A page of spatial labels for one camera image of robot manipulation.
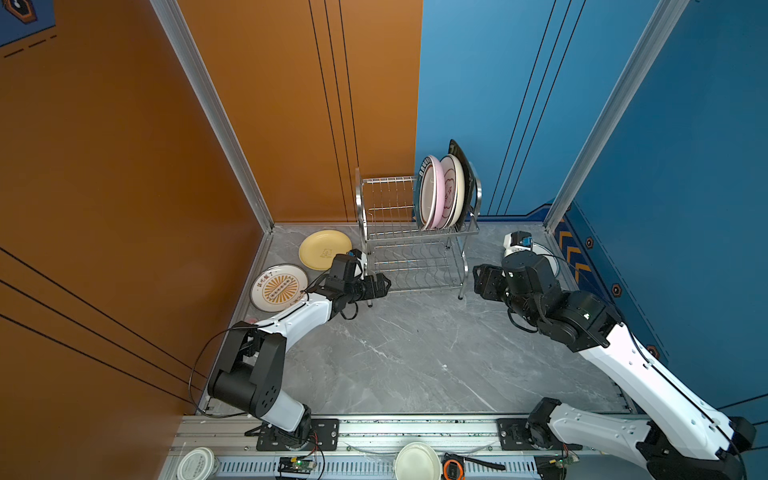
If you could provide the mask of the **chrome two-tier dish rack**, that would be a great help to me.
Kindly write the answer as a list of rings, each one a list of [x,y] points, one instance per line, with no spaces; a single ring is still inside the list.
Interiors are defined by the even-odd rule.
[[[355,172],[355,206],[367,272],[383,273],[392,293],[453,290],[466,297],[471,282],[469,250],[478,219],[464,230],[422,231],[414,219],[413,176],[364,178]]]

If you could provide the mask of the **white plate red characters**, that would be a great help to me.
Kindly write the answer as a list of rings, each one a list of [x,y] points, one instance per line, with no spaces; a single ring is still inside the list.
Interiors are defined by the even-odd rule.
[[[533,243],[532,251],[547,259],[555,277],[560,274],[559,257],[557,255],[553,254],[548,248],[538,242]]]

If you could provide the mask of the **black square floral plate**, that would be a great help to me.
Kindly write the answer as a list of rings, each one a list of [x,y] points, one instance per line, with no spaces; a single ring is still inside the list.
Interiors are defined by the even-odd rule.
[[[465,178],[464,201],[460,210],[460,216],[453,226],[455,231],[461,231],[464,230],[464,224],[467,220],[476,220],[477,216],[479,215],[478,211],[482,202],[482,186],[481,182],[477,178],[473,165],[467,159],[466,155],[455,139],[450,140],[448,153],[458,159],[463,169]]]

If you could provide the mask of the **white plate green cloud outline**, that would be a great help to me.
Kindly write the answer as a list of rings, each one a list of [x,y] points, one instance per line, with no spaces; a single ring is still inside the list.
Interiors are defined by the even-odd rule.
[[[441,160],[441,166],[444,171],[444,208],[441,216],[440,228],[450,227],[451,218],[454,211],[454,188],[455,188],[455,170],[452,155],[448,154]]]

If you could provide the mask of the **pink round plate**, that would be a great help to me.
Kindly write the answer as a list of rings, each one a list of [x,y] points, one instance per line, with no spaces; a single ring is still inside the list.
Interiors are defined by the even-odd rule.
[[[434,165],[434,186],[433,186],[433,197],[432,197],[432,209],[430,214],[430,220],[429,226],[426,230],[432,230],[436,229],[438,224],[441,221],[442,211],[444,208],[444,171],[443,167],[441,166],[441,161],[431,155],[433,157],[433,165]]]

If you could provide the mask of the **cream round plate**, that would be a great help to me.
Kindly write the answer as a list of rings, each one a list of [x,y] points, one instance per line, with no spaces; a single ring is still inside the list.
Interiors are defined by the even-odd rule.
[[[467,181],[465,168],[462,162],[455,155],[452,155],[452,160],[454,162],[454,170],[455,170],[455,188],[454,188],[455,202],[454,202],[454,211],[451,218],[450,226],[454,226],[460,220],[461,213],[464,207],[465,189],[466,189],[466,181]]]

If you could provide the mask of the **white plate green red rim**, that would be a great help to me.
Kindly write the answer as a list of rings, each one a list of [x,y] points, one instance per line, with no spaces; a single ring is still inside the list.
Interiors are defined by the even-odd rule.
[[[429,226],[434,186],[433,157],[425,157],[419,167],[414,186],[414,218],[420,230]]]

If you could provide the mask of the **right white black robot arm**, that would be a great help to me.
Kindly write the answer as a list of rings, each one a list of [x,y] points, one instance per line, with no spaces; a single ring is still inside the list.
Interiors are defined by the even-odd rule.
[[[626,420],[539,401],[526,421],[529,441],[545,450],[578,444],[644,468],[655,479],[745,479],[743,455],[755,427],[697,396],[649,350],[612,305],[589,291],[562,289],[550,262],[529,249],[501,265],[478,265],[474,290],[503,303],[521,330],[540,333],[596,366],[647,414]]]

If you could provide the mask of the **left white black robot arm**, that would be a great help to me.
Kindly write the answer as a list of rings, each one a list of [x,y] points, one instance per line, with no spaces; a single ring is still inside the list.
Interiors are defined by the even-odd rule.
[[[239,322],[223,344],[207,382],[208,395],[265,423],[290,448],[312,435],[311,409],[282,390],[286,353],[315,328],[360,301],[387,296],[391,280],[367,275],[363,254],[334,257],[330,268],[300,291],[299,301],[256,323]]]

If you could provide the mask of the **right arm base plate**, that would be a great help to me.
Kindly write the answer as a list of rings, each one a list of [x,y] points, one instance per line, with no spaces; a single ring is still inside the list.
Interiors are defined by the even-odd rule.
[[[580,451],[580,444],[564,444],[546,424],[531,425],[523,418],[496,420],[499,442],[503,451]]]

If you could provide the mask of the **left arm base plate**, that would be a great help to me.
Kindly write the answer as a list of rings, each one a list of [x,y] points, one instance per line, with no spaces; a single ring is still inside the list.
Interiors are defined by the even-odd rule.
[[[302,420],[292,432],[275,426],[264,427],[258,437],[256,449],[262,452],[310,451],[319,446],[323,451],[335,451],[338,437],[338,419],[311,418]]]

